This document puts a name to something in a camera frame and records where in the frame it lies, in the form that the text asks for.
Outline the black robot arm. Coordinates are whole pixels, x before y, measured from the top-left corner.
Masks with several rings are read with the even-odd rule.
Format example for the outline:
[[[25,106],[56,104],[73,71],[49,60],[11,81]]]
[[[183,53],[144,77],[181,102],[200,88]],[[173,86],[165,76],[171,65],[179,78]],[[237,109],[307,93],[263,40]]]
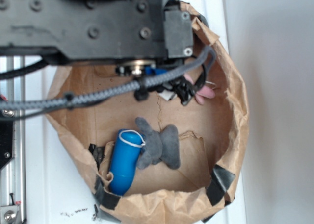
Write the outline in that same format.
[[[193,54],[191,19],[177,0],[0,0],[0,54],[41,57],[1,79],[47,65],[174,67]]]

